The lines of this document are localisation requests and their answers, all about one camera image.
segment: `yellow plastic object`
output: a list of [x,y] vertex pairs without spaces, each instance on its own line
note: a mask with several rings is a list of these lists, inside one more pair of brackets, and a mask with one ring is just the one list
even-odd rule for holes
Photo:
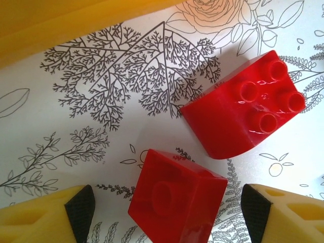
[[246,184],[241,207],[252,243],[324,242],[324,201]]
[[[83,243],[87,240],[93,211],[94,197],[89,185],[0,209],[0,242],[72,243],[81,242],[83,237]],[[76,217],[86,223],[75,224]],[[83,235],[76,235],[78,230]]]
[[0,68],[183,0],[0,0]]

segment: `lego stud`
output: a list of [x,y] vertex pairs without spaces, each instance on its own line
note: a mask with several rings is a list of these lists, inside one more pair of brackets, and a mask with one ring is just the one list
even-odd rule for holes
[[157,182],[152,192],[152,205],[156,214],[160,216],[173,214],[180,194],[176,184],[166,181]]
[[240,99],[246,102],[253,102],[259,95],[259,89],[256,83],[244,81],[239,86]]
[[255,121],[258,132],[270,134],[277,129],[277,119],[271,113],[258,112]]
[[299,113],[306,107],[304,96],[297,91],[283,94],[281,105],[284,111],[294,113]]
[[271,82],[273,80],[280,81],[288,74],[287,65],[280,60],[274,60],[270,62],[267,65],[267,69],[268,70],[266,74],[269,80],[266,80],[266,82]]

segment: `tree drawing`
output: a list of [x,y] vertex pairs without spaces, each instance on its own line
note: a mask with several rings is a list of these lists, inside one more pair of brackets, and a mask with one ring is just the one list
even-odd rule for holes
[[141,94],[148,115],[180,117],[180,107],[203,91],[198,77],[217,82],[215,49],[209,39],[192,43],[164,22],[144,35],[121,23],[47,50],[40,67],[60,73],[53,90],[64,93],[59,103],[71,118],[89,113],[116,131],[132,93]]
[[303,89],[306,99],[306,108],[302,113],[306,113],[317,106],[324,98],[324,70],[316,70],[317,63],[305,58],[280,56],[281,60],[290,64],[289,76],[294,82],[307,83]]
[[11,170],[7,178],[4,178],[5,181],[0,182],[0,188],[4,189],[7,196],[12,196],[19,189],[31,196],[49,194],[58,189],[54,187],[58,179],[43,181],[42,169],[54,171],[57,169],[55,163],[62,160],[70,167],[76,166],[80,161],[101,161],[106,153],[103,148],[109,146],[105,130],[94,130],[88,126],[71,133],[73,145],[60,152],[57,144],[61,138],[55,138],[55,134],[44,137],[44,144],[37,143],[34,148],[28,147],[28,154],[19,158],[24,167],[22,172]]

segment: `flower drawing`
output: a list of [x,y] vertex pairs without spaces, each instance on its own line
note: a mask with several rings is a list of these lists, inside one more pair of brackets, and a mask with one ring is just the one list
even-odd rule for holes
[[214,33],[217,49],[238,43],[237,55],[275,47],[276,29],[291,26],[302,14],[303,0],[187,0],[177,5],[167,25],[184,33]]
[[244,0],[188,0],[177,5],[185,19],[200,33],[234,27]]

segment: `square red brick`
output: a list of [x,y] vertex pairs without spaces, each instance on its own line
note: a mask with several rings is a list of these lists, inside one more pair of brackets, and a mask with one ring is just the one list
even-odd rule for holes
[[150,149],[128,213],[154,243],[206,243],[226,186],[184,157]]

